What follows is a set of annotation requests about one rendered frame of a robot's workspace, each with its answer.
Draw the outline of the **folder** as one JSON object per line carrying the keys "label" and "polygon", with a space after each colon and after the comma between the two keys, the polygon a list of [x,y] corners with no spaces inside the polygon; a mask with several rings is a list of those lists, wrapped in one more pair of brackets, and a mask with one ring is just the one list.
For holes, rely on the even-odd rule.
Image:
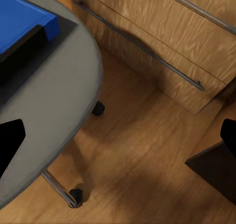
{"label": "folder", "polygon": [[55,15],[23,0],[0,0],[0,88],[59,33]]}

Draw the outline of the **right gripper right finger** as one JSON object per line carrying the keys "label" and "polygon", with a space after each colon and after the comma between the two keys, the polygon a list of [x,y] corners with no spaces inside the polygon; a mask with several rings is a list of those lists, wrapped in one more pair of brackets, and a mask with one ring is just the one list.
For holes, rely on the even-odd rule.
{"label": "right gripper right finger", "polygon": [[220,136],[236,157],[236,121],[231,119],[224,119],[222,124]]}

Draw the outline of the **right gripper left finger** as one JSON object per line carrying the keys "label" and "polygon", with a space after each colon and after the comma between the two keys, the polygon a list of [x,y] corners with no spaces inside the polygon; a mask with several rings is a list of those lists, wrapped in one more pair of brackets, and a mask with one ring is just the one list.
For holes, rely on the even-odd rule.
{"label": "right gripper left finger", "polygon": [[0,177],[26,137],[21,119],[0,124]]}

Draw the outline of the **swivel chair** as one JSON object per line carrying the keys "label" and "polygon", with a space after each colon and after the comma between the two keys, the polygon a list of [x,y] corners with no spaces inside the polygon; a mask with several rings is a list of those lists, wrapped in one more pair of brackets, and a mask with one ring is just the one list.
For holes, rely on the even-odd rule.
{"label": "swivel chair", "polygon": [[2,177],[0,210],[42,176],[71,209],[83,191],[68,192],[47,170],[76,136],[98,101],[103,63],[87,26],[58,0],[23,0],[56,16],[60,33],[0,88],[0,124],[21,119],[26,137]]}

